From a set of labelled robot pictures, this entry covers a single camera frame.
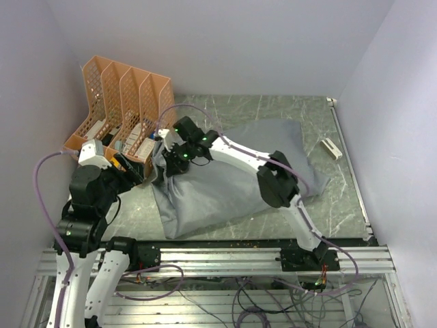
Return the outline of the grey pillowcase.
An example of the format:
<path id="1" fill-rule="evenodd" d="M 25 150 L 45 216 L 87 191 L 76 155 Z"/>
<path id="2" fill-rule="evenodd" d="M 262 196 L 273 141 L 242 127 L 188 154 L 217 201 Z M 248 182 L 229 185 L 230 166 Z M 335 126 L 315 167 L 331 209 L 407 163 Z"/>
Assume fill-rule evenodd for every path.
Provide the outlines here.
<path id="1" fill-rule="evenodd" d="M 330 178 L 315 169 L 305 154 L 301 124 L 287 119 L 265 119 L 225 131 L 232 141 L 252 150 L 286 156 L 302 180 L 302 194 L 323 194 Z M 166 238 L 187 236 L 195 230 L 254 215 L 268 209 L 259 192 L 255 175 L 220 161 L 197 159 L 185 174 L 168 178 L 163 156 L 165 146 L 156 142 L 152 183 L 160 220 Z"/>

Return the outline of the cream yellow pillow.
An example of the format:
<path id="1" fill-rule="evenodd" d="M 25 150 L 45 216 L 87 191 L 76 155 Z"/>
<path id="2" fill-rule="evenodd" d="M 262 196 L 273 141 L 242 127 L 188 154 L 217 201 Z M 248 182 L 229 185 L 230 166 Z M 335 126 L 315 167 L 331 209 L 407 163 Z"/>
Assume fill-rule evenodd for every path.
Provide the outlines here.
<path id="1" fill-rule="evenodd" d="M 122 153 L 116 153 L 111 158 L 112 164 L 118 169 L 122 171 L 126 171 L 126 157 Z"/>

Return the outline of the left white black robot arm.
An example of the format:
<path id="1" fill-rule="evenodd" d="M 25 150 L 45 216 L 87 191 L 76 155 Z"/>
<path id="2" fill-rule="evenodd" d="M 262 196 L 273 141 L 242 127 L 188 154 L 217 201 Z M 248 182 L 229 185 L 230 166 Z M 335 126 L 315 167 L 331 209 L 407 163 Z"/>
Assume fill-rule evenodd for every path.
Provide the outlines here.
<path id="1" fill-rule="evenodd" d="M 84 164 L 70 181 L 70 201 L 57 224 L 57 279 L 48 327 L 101 327 L 104 311 L 125 271 L 139 264 L 137 242 L 113 237 L 95 277 L 91 272 L 105 233 L 107 213 L 119 195 L 144 180 L 140 163 L 117 153 L 106 164 Z"/>

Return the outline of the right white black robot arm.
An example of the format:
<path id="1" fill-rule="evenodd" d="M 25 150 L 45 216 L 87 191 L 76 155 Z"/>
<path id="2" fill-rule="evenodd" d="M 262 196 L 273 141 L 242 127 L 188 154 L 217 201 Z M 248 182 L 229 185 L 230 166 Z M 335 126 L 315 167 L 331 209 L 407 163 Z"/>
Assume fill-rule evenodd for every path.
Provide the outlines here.
<path id="1" fill-rule="evenodd" d="M 296 233 L 300 256 L 297 264 L 311 271 L 324 264 L 327 242 L 309 218 L 302 202 L 297 173 L 282 152 L 258 152 L 218 131 L 205 133 L 187 116 L 173 125 L 173 131 L 182 139 L 181 144 L 173 140 L 172 131 L 167 128 L 158 128 L 155 132 L 155 140 L 161 141 L 165 147 L 163 157 L 168 177 L 185 173 L 189 163 L 197 157 L 227 163 L 256 175 L 263 201 L 278 208 Z"/>

